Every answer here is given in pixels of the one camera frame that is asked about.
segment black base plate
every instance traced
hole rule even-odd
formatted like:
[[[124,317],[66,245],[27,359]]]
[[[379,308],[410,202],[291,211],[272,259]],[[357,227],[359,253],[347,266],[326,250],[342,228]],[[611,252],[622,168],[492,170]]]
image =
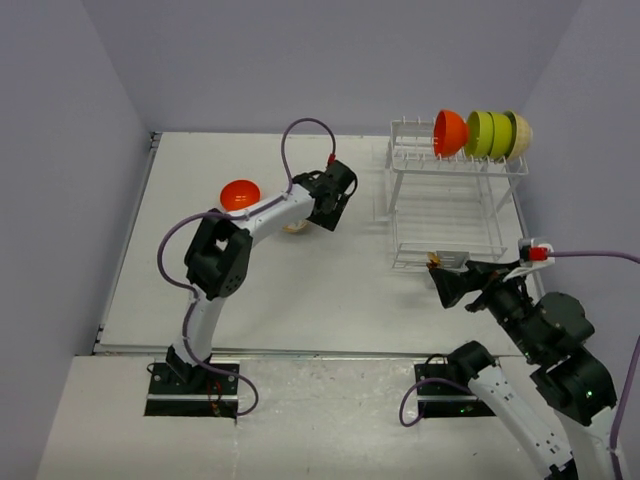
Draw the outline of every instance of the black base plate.
[[[211,366],[228,372],[239,373],[237,363],[220,363]],[[152,363],[147,367],[151,374],[145,416],[152,417],[220,417],[236,418],[238,413],[238,379],[200,370],[194,380],[185,384],[166,363]]]

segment white tabletop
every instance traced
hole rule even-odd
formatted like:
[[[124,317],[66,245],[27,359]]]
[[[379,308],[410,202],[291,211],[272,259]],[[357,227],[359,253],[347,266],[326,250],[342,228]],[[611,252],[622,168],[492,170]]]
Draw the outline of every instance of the white tabletop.
[[[178,334],[187,294],[166,284],[155,256],[165,232],[180,219],[218,206],[222,187],[249,178],[263,196],[284,184],[279,135],[167,133],[151,169],[106,326],[107,351],[161,351]],[[334,233],[311,226],[280,233],[257,247],[242,288],[225,305],[216,348],[342,352],[449,352],[475,339],[492,353],[519,353],[488,313],[461,305],[443,310],[421,275],[391,269],[389,226],[374,222],[373,186],[386,137],[338,137],[338,158],[357,172],[360,188]],[[294,135],[291,168],[326,163],[324,136]],[[494,179],[497,197],[506,180]],[[513,203],[499,214],[504,256],[513,260],[521,236]],[[169,272],[184,278],[184,253],[196,225],[179,232],[166,251]]]
[[[74,359],[38,480],[539,480],[495,417],[424,420],[398,405],[413,383],[400,360],[244,360],[261,403],[237,426],[216,418],[144,417],[152,361]],[[521,357],[510,383],[562,435]],[[241,408],[250,400],[241,384]],[[408,402],[407,418],[416,414]]]

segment green bowl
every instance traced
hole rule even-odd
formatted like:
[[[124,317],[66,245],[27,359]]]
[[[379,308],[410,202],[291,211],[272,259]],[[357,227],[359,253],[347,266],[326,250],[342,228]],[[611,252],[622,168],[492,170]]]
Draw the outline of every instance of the green bowl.
[[[505,156],[511,146],[511,138],[513,137],[513,127],[509,117],[502,113],[489,112],[493,119],[493,145],[489,156],[494,160]]]
[[[467,156],[486,157],[493,145],[493,119],[487,112],[474,110],[467,118],[469,141],[464,147]]]

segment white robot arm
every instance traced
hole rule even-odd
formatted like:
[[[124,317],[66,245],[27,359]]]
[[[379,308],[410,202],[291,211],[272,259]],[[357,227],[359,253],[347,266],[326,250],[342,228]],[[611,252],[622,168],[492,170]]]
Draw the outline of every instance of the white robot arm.
[[[325,171],[295,176],[286,191],[249,210],[204,215],[185,255],[192,298],[183,330],[166,356],[185,385],[211,356],[222,307],[244,282],[252,248],[300,220],[333,231],[357,183],[355,173],[331,155]]]
[[[257,210],[263,205],[268,205],[280,195],[261,201],[254,205],[252,209]],[[248,232],[253,239],[251,245],[253,248],[266,237],[281,230],[286,225],[309,218],[313,212],[314,203],[315,201],[309,195],[308,190],[300,185],[294,185],[291,192],[286,195],[286,198],[272,208],[246,220],[236,220],[234,224],[238,229]],[[238,214],[242,215],[243,212],[231,212],[233,216],[238,216]],[[238,282],[240,279],[232,278],[232,281]],[[197,298],[191,299],[192,302],[196,302],[196,305],[191,311],[187,336],[191,341],[191,348],[195,356],[199,359],[205,359],[211,355],[211,339],[227,297],[215,296],[208,299],[206,293],[200,287],[196,286],[195,288],[198,290],[198,295]],[[182,335],[176,339],[172,347],[175,355],[182,359],[183,362],[192,367],[196,366],[185,350]]]
[[[545,479],[629,479],[622,449],[610,447],[617,408],[611,375],[584,346],[595,329],[582,305],[563,293],[548,293],[534,304],[523,276],[553,263],[548,244],[522,241],[520,260],[510,264],[468,261],[463,273],[431,264],[442,305],[464,295],[480,296],[465,308],[487,309],[524,354],[539,368],[531,375],[553,408],[569,445],[562,442],[511,388],[495,359],[478,342],[447,356],[455,380],[484,401],[520,442]]]

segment bowl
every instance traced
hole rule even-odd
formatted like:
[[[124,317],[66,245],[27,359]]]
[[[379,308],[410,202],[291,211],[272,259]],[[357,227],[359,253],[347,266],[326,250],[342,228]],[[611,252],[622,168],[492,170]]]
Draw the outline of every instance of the bowl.
[[[469,127],[451,110],[440,110],[433,128],[433,152],[442,157],[455,155],[467,143]]]
[[[298,220],[297,222],[282,227],[282,229],[287,233],[298,233],[304,230],[307,225],[309,225],[308,220]]]
[[[513,138],[513,128],[511,120],[503,113],[489,112],[493,119],[493,145],[489,151],[489,156],[498,160],[506,155]]]
[[[474,110],[467,118],[469,141],[464,146],[467,156],[486,157],[493,145],[493,119],[487,112]]]
[[[507,160],[512,160],[522,155],[529,148],[533,138],[533,130],[529,122],[517,113],[507,110],[504,114],[509,117],[511,128],[513,129],[511,143],[506,153]]]
[[[234,180],[220,192],[220,203],[227,212],[242,210],[260,201],[260,189],[251,180]]]

